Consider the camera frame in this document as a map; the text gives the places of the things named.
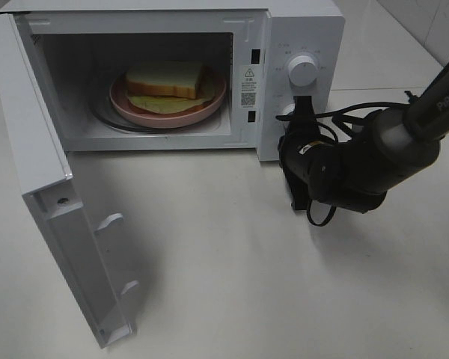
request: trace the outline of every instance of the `white tabletop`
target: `white tabletop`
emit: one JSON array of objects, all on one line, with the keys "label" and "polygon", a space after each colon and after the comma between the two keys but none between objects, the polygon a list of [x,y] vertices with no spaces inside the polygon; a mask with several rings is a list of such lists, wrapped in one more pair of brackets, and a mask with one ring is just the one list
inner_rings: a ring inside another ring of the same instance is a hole
[{"label": "white tabletop", "polygon": [[[389,87],[334,90],[329,109],[405,100]],[[138,333],[101,350],[20,198],[2,116],[0,358],[449,358],[449,136],[379,209],[323,229],[252,150],[71,155],[91,220],[125,215],[148,289]]]}]

